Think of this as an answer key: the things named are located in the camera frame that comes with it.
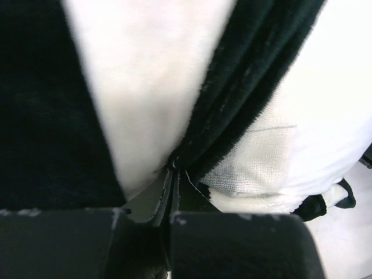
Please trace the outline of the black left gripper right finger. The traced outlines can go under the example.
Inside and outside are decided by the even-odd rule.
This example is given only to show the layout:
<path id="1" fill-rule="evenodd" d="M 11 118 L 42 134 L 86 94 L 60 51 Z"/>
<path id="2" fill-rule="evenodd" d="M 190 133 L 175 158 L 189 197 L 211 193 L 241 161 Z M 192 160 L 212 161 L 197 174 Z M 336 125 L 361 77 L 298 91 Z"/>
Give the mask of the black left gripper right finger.
<path id="1" fill-rule="evenodd" d="M 173 177 L 173 278 L 324 278 L 313 238 L 291 214 L 222 213 L 184 171 Z"/>

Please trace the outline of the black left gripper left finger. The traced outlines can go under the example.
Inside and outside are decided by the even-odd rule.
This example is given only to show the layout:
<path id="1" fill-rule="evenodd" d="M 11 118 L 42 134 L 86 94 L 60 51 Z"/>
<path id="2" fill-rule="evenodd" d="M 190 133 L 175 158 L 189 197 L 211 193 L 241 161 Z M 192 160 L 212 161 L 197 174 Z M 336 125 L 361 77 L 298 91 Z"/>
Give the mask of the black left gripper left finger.
<path id="1" fill-rule="evenodd" d="M 2 278 L 166 278 L 174 171 L 120 208 L 1 210 Z"/>

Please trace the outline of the black white checkered pillowcase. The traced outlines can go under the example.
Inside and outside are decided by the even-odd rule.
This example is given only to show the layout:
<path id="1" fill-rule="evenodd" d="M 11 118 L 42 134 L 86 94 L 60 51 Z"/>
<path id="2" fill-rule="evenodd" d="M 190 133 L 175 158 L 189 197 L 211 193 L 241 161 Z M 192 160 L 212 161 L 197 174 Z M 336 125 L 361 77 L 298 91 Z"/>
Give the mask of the black white checkered pillowcase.
<path id="1" fill-rule="evenodd" d="M 179 170 L 224 212 L 352 208 L 281 194 L 268 112 L 323 1 L 2 1 L 1 208 L 122 206 Z"/>

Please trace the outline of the white pillow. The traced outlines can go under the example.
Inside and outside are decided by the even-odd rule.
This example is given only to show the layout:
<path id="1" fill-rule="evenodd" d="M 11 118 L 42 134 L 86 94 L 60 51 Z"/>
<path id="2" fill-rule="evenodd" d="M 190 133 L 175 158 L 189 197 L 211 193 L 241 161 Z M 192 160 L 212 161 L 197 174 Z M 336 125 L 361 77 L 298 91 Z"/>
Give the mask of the white pillow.
<path id="1" fill-rule="evenodd" d="M 327 191 L 371 142 L 371 2 L 327 1 L 270 102 L 203 178 L 228 196 Z"/>

